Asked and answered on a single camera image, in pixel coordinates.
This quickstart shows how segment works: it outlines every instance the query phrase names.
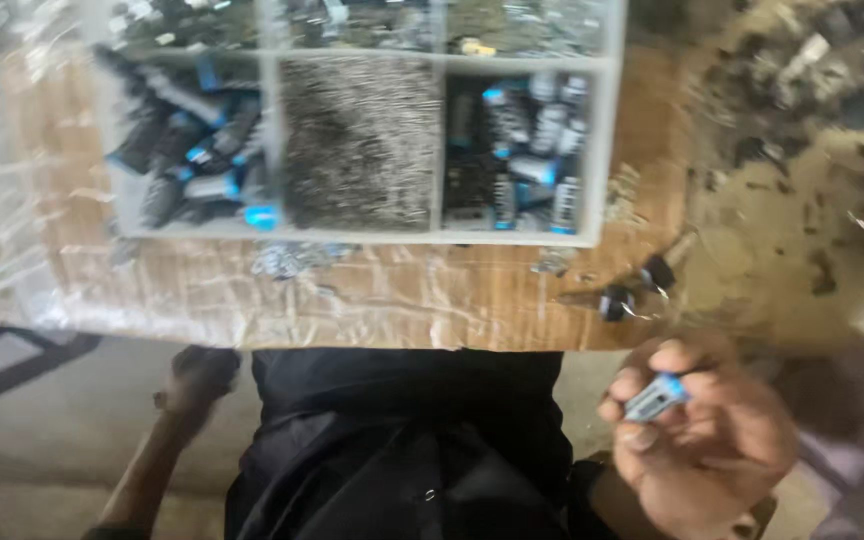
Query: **black plastic component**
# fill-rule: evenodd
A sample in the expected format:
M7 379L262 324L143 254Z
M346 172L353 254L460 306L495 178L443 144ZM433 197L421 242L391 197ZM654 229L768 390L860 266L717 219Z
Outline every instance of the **black plastic component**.
M675 273L660 254L654 254L642 266L642 281L649 289L658 292L675 286Z
M602 291L599 314L606 323L618 323L628 314L625 306L631 308L634 303L632 291L628 287L612 284Z

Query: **floor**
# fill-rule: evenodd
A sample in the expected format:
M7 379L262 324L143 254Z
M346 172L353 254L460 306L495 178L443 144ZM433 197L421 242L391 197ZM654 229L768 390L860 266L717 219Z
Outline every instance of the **floor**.
M152 394L182 349L167 342L105 338L98 349L0 396L0 539L78 538L102 510L153 422ZM0 338L0 367L32 350ZM555 388L576 457L607 448L595 406L623 352L568 353ZM248 374L248 366L243 366ZM160 538L221 538L223 497L257 426L250 378L225 397L177 465L156 526ZM805 477L776 490L767 538L806 538L825 514Z

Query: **sorting tray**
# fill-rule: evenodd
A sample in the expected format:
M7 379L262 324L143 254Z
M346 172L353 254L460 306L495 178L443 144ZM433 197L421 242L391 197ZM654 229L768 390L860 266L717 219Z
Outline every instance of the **sorting tray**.
M112 43L109 13L113 0L81 0L80 9L83 34L93 43ZM235 57L254 57L260 68L264 115L279 129L266 133L266 159L270 169L278 168L284 160L287 141L285 111L281 102L280 63L283 60L374 56L377 58L417 58L433 66L435 84L440 86L442 103L441 138L437 149L438 165L428 179L432 201L429 227L424 231L350 230L331 228L299 228L288 219L289 208L284 208L284 219L269 231L260 231L247 225L241 218L218 218L200 226L170 223L162 228L140 225L139 207L151 178L138 178L116 168L108 167L115 196L115 209L122 233L136 238L173 239L255 239L299 240L380 244L511 244L594 247L599 242L604 217L606 187L612 154L613 131L616 120L618 87L622 68L625 34L626 0L613 0L607 9L598 36L596 55L551 57L499 57L446 54L447 29L445 21L449 6L436 0L431 5L436 36L440 40L434 52L394 49L355 48L295 48L294 38L288 34L288 24L282 18L285 6L277 2L259 2L255 6L259 48L255 50L218 51L215 54ZM161 47L130 53L157 62L192 64L199 51ZM539 71L557 71L586 77L589 81L587 105L587 136L580 157L581 207L578 208L577 233L525 232L517 230L443 230L442 200L446 165L446 80L450 75L481 76L489 79L519 77ZM108 72L96 67L97 121L102 130L103 151L112 152L128 132L124 117L124 98L121 82Z

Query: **black pants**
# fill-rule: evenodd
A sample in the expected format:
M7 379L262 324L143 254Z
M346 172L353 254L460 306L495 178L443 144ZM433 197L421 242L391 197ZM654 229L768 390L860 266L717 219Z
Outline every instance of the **black pants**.
M248 511L265 486L317 437L363 419L471 424L560 506L572 463L562 411L552 399L561 368L561 352L257 351L252 374L263 403L262 425L229 490L226 525L235 529L245 519L236 511Z

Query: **gray fibrous material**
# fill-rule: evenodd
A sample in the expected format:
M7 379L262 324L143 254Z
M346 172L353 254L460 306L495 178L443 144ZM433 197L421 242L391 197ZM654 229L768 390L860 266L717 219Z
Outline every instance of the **gray fibrous material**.
M426 231L443 136L431 61L289 59L281 80L295 225Z

